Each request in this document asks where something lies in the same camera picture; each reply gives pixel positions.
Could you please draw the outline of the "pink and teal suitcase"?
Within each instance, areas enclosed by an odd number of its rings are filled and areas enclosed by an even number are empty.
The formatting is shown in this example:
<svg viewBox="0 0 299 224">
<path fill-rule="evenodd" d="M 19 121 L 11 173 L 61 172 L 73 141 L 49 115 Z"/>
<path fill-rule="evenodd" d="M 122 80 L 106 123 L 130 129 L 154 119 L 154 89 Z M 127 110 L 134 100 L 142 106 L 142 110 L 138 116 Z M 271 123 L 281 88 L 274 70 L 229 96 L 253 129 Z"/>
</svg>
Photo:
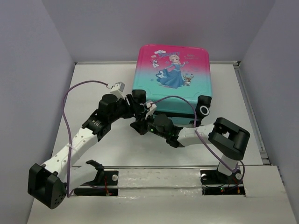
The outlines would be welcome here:
<svg viewBox="0 0 299 224">
<path fill-rule="evenodd" d="M 199 47 L 146 44 L 139 50 L 133 90 L 155 101 L 155 115 L 174 124 L 199 126 L 210 113 L 212 81 L 209 53 Z"/>
</svg>

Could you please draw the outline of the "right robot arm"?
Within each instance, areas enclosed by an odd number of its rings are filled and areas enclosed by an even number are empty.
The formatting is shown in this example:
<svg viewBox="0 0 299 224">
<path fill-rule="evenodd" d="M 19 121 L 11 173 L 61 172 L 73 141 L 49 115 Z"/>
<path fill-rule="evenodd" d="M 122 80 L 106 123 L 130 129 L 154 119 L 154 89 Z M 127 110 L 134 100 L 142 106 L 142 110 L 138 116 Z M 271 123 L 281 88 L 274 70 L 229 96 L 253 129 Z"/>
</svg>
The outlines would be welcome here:
<svg viewBox="0 0 299 224">
<path fill-rule="evenodd" d="M 226 183 L 244 158 L 250 133 L 225 118 L 209 125 L 179 127 L 164 114 L 136 119 L 130 126 L 140 135 L 150 132 L 174 148 L 203 144 L 219 161 L 215 178 Z"/>
</svg>

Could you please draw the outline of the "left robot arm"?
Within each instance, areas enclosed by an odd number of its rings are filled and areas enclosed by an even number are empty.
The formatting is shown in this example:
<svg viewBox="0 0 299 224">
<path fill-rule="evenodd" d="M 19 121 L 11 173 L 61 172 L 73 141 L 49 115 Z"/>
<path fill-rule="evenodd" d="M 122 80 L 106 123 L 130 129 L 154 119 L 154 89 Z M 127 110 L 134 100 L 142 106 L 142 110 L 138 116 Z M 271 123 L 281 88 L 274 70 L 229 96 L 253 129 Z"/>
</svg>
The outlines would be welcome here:
<svg viewBox="0 0 299 224">
<path fill-rule="evenodd" d="M 105 177 L 103 165 L 89 160 L 77 170 L 71 167 L 111 130 L 118 119 L 139 118 L 145 112 L 146 92 L 133 90 L 125 98 L 105 94 L 77 134 L 56 155 L 42 165 L 35 163 L 28 173 L 28 193 L 55 209 L 69 193 L 82 184 L 99 184 Z"/>
</svg>

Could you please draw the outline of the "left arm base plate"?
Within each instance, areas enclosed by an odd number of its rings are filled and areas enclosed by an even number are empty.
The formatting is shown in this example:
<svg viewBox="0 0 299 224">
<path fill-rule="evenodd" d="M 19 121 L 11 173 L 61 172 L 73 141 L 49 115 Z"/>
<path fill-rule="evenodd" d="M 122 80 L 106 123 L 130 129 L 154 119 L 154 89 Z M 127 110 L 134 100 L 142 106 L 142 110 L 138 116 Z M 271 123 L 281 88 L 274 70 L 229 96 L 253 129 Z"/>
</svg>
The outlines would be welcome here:
<svg viewBox="0 0 299 224">
<path fill-rule="evenodd" d="M 118 170 L 107 170 L 94 160 L 87 161 L 82 167 L 72 171 L 79 177 L 80 185 L 73 190 L 76 196 L 118 196 Z"/>
</svg>

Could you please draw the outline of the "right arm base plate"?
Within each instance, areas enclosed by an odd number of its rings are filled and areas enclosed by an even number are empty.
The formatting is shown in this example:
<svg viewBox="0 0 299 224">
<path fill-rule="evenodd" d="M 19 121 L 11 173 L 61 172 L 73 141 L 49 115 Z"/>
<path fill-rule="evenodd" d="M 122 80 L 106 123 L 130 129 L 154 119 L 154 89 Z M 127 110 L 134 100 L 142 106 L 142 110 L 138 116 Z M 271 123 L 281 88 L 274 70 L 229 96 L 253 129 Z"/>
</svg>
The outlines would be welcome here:
<svg viewBox="0 0 299 224">
<path fill-rule="evenodd" d="M 220 173 L 216 169 L 201 171 L 202 195 L 223 196 L 223 195 L 246 195 L 243 184 L 243 174 L 237 170 L 230 176 Z"/>
</svg>

